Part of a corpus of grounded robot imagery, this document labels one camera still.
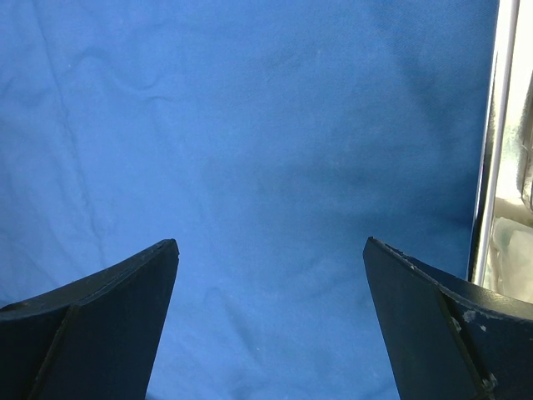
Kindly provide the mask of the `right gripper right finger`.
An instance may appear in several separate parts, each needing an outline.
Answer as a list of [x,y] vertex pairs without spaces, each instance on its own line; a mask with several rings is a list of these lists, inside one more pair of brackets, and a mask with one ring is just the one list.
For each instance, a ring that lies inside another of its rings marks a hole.
[[366,276],[402,399],[530,399],[532,306],[370,237]]

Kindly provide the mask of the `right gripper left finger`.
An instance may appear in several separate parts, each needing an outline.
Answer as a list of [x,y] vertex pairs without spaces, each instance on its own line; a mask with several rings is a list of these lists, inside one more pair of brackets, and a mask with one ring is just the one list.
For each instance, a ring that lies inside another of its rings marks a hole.
[[1,308],[3,399],[143,399],[177,276],[162,240]]

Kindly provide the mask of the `white gauze pad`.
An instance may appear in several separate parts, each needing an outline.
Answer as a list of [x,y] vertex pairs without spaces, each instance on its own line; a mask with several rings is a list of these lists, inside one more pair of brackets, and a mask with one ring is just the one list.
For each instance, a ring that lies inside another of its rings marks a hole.
[[532,303],[532,211],[517,198],[497,198],[491,232],[496,291]]

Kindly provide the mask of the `steel instrument tray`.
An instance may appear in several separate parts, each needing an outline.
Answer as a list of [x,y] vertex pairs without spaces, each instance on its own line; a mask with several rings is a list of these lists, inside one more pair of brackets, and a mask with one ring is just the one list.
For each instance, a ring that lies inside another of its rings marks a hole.
[[470,282],[494,292],[491,232],[497,198],[517,198],[532,211],[530,1],[501,1],[496,19],[468,267]]

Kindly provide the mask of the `blue surgical drape cloth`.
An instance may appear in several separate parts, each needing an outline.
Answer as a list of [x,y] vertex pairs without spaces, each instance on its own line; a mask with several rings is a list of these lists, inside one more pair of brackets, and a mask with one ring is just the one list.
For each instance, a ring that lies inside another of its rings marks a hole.
[[397,398],[362,251],[465,275],[496,12],[2,2],[2,301],[173,238],[151,398]]

